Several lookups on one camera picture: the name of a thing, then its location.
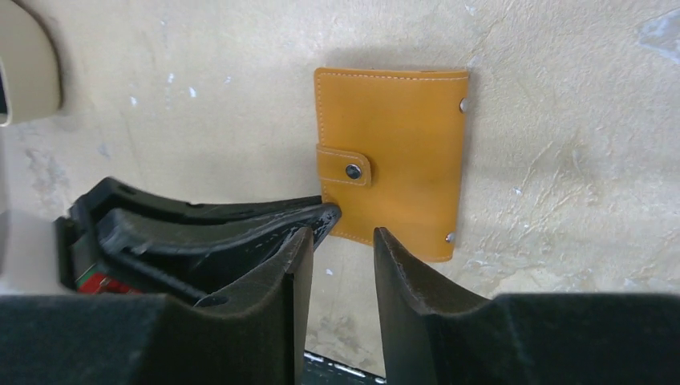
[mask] metal snap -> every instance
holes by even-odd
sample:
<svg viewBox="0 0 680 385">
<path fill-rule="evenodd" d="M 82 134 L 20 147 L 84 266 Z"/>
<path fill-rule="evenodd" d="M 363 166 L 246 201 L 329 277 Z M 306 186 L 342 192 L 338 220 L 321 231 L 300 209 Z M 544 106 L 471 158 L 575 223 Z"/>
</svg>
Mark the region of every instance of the metal snap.
<svg viewBox="0 0 680 385">
<path fill-rule="evenodd" d="M 350 179 L 354 180 L 361 178 L 362 174 L 361 169 L 356 164 L 350 164 L 349 166 L 347 166 L 345 168 L 345 173 Z"/>
</svg>

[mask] beige wall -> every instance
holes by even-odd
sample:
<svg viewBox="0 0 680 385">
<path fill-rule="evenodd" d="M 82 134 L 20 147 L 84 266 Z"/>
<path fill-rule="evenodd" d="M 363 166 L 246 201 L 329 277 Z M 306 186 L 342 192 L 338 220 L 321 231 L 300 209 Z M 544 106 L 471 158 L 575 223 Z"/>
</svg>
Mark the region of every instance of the beige wall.
<svg viewBox="0 0 680 385">
<path fill-rule="evenodd" d="M 481 294 L 680 292 L 677 0 L 21 3 L 66 97 L 2 131 L 31 218 L 106 175 L 191 201 L 318 194 L 316 67 L 468 67 L 458 244 L 437 269 Z M 322 245 L 307 344 L 380 372 L 372 269 L 366 246 Z"/>
</svg>

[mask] red object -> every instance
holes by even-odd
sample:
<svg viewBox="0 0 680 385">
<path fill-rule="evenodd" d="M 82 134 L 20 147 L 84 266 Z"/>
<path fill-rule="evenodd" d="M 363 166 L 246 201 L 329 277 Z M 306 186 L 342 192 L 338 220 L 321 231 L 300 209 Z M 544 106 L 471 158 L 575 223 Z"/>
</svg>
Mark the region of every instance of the red object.
<svg viewBox="0 0 680 385">
<path fill-rule="evenodd" d="M 85 283 L 78 288 L 79 293 L 83 294 L 140 294 L 141 291 L 125 285 L 115 279 L 107 277 L 102 273 L 93 273 Z"/>
</svg>

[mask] card holder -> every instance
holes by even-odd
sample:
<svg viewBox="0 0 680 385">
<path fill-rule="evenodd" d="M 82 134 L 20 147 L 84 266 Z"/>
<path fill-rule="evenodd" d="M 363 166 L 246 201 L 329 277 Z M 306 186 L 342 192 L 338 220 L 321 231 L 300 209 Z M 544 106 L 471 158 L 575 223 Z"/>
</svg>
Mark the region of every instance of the card holder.
<svg viewBox="0 0 680 385">
<path fill-rule="evenodd" d="M 332 235 L 372 245 L 388 228 L 423 261 L 448 261 L 460 195 L 466 71 L 319 68 L 322 198 Z"/>
</svg>

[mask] beige plastic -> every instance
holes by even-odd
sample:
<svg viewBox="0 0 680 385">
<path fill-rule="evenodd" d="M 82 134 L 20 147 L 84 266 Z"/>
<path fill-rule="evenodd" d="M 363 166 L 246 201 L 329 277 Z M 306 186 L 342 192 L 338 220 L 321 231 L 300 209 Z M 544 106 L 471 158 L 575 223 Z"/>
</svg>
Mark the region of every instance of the beige plastic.
<svg viewBox="0 0 680 385">
<path fill-rule="evenodd" d="M 0 111 L 0 127 L 44 118 L 59 109 L 59 69 L 50 40 L 11 0 L 0 0 L 0 78 L 7 106 L 6 113 Z"/>
</svg>

